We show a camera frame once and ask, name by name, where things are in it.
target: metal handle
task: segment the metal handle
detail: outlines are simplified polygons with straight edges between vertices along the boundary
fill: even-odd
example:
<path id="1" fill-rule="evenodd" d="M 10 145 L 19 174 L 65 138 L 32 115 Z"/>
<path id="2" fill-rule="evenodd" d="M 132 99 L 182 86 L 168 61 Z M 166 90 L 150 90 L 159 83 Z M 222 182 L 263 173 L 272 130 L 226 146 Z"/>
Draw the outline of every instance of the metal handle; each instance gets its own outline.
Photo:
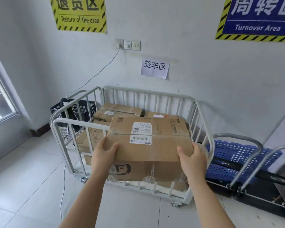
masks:
<path id="1" fill-rule="evenodd" d="M 273 149 L 270 153 L 268 153 L 263 160 L 260 162 L 260 164 L 258 165 L 258 167 L 254 170 L 254 172 L 250 175 L 250 177 L 246 180 L 246 182 L 242 185 L 242 187 L 240 188 L 240 190 L 242 191 L 243 189 L 245 189 L 245 187 L 249 184 L 249 182 L 251 181 L 251 179 L 256 175 L 256 173 L 262 168 L 262 165 L 266 162 L 266 160 L 275 152 L 277 152 L 278 150 L 282 150 L 285 149 L 285 145 L 282 146 L 278 146 L 277 148 Z"/>
<path id="2" fill-rule="evenodd" d="M 241 136 L 241 135 L 237 135 L 237 134 L 231 134 L 231 133 L 219 133 L 219 134 L 214 134 L 213 138 L 219 138 L 219 137 L 229 137 L 229 138 L 235 138 L 235 139 L 239 139 L 239 140 L 244 140 L 244 141 L 248 141 L 248 142 L 252 142 L 257 146 L 257 149 L 255 150 L 255 152 L 247 159 L 247 161 L 245 162 L 245 164 L 243 165 L 243 167 L 240 169 L 240 171 L 238 172 L 238 174 L 235 176 L 235 178 L 232 180 L 232 182 L 229 184 L 230 187 L 232 187 L 236 181 L 239 179 L 239 177 L 242 175 L 242 173 L 244 172 L 244 170 L 247 168 L 247 166 L 249 165 L 249 163 L 251 162 L 251 160 L 257 156 L 259 153 L 262 152 L 263 150 L 263 145 L 250 137 L 246 137 L 246 136 Z"/>

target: tiled floor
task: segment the tiled floor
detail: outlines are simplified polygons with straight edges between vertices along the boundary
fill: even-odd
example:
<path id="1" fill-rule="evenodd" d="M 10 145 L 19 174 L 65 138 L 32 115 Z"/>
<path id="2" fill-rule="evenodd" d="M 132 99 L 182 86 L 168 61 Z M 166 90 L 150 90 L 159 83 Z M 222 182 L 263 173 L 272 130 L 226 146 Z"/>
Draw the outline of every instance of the tiled floor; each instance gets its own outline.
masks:
<path id="1" fill-rule="evenodd" d="M 0 228 L 55 228 L 65 164 L 51 132 L 31 138 L 0 160 Z M 66 170 L 63 217 L 83 183 Z M 285 219 L 218 196 L 236 227 L 284 227 Z M 173 208 L 171 202 L 106 184 L 96 227 L 200 227 L 194 201 Z"/>

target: cable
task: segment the cable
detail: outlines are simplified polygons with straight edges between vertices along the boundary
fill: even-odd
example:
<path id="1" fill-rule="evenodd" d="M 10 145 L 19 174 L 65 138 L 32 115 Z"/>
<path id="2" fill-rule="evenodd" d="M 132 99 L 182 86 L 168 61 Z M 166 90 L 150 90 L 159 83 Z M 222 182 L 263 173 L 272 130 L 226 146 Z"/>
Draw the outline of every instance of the cable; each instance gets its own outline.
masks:
<path id="1" fill-rule="evenodd" d="M 120 48 L 118 48 L 118 52 L 117 52 L 116 55 L 113 57 L 112 61 L 113 61 L 114 58 L 117 56 L 117 54 L 119 53 L 119 51 L 120 51 Z M 103 67 L 103 68 L 101 69 L 101 71 L 100 71 L 98 74 L 96 74 L 95 76 L 93 76 L 90 80 L 88 80 L 88 81 L 86 82 L 86 84 L 88 84 L 89 81 L 91 81 L 94 77 L 96 77 L 97 75 L 99 75 L 99 74 L 102 72 L 102 70 L 104 70 L 108 65 L 106 65 L 105 67 Z M 77 90 L 80 90 L 82 87 L 80 87 L 80 88 L 78 88 L 78 89 L 76 89 L 76 90 L 70 92 L 67 96 L 69 96 L 71 93 L 73 93 L 73 92 L 75 92 L 75 91 L 77 91 Z"/>
<path id="2" fill-rule="evenodd" d="M 61 203 L 60 203 L 60 219 L 61 219 L 61 222 L 62 222 L 61 206 L 62 206 L 62 200 L 63 200 L 63 196 L 64 196 L 64 191 L 66 189 L 66 165 L 64 166 L 63 180 L 64 180 L 64 186 L 63 186 L 63 193 L 62 193 L 62 198 L 61 198 Z"/>

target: light switch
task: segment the light switch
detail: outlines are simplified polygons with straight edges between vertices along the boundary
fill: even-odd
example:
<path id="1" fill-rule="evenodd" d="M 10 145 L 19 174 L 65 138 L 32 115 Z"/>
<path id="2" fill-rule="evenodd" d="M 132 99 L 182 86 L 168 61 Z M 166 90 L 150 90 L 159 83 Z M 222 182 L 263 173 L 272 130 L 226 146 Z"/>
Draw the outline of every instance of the light switch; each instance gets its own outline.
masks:
<path id="1" fill-rule="evenodd" d="M 132 49 L 132 41 L 124 40 L 124 49 Z"/>
<path id="2" fill-rule="evenodd" d="M 140 50 L 140 41 L 132 40 L 132 50 Z"/>

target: barcode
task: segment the barcode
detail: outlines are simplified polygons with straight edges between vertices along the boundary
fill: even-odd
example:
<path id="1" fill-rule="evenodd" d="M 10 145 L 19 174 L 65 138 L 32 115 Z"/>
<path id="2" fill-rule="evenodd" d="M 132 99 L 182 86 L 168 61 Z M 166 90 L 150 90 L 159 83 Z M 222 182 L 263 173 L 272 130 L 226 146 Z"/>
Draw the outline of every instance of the barcode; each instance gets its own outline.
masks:
<path id="1" fill-rule="evenodd" d="M 146 140 L 146 141 L 148 141 L 148 140 L 149 140 L 149 138 L 140 138 L 140 137 L 132 137 L 132 139 L 137 139 L 137 140 Z"/>

